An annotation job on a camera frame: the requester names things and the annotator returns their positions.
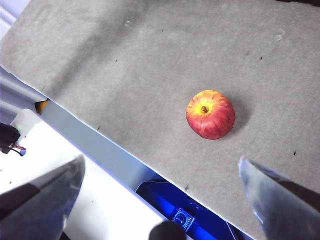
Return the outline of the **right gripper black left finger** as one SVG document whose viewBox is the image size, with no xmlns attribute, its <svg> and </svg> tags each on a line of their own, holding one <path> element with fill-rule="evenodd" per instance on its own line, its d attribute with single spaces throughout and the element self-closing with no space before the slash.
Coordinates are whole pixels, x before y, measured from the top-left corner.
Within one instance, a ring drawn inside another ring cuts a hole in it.
<svg viewBox="0 0 320 240">
<path fill-rule="evenodd" d="M 58 240 L 86 171 L 82 155 L 0 195 L 2 240 Z"/>
</svg>

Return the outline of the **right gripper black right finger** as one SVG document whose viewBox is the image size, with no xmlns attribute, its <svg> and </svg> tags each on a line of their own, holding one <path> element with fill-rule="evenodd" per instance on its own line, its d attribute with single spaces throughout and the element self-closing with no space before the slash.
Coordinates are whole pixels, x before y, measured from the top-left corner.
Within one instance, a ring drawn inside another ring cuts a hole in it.
<svg viewBox="0 0 320 240">
<path fill-rule="evenodd" d="M 245 156 L 238 164 L 245 196 L 268 240 L 318 240 L 320 194 Z"/>
</svg>

